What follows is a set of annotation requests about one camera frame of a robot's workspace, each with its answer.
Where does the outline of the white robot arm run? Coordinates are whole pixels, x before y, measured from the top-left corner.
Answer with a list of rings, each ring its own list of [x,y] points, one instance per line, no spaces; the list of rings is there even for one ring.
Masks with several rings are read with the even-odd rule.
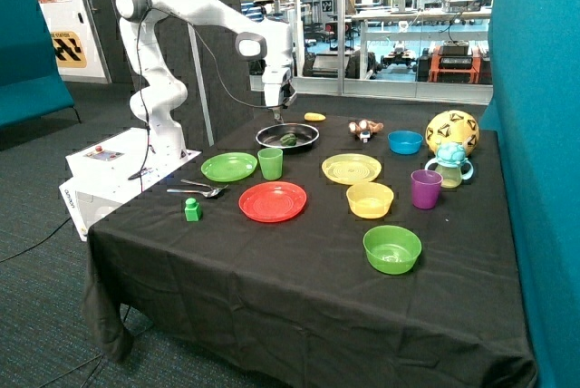
[[[262,60],[266,107],[275,119],[296,97],[292,85],[294,59],[291,26],[265,19],[255,22],[219,0],[115,0],[121,38],[133,71],[147,85],[130,99],[135,116],[148,123],[157,157],[186,156],[183,130],[170,115],[187,98],[185,84],[165,64],[155,35],[157,22],[174,16],[191,25],[217,25],[236,35],[235,51],[245,61]]]

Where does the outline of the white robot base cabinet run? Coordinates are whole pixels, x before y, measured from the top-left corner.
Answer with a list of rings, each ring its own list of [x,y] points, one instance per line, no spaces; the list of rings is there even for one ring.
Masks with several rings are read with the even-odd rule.
[[[146,130],[130,128],[66,157],[72,177],[59,190],[82,241],[90,226],[200,154],[171,157],[152,140]]]

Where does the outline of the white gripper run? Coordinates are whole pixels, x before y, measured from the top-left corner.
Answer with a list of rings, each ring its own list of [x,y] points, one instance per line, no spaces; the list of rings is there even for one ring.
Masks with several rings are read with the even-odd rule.
[[[287,107],[296,99],[292,80],[293,74],[289,67],[267,66],[262,74],[265,104],[271,108],[276,123],[284,122],[281,106]]]

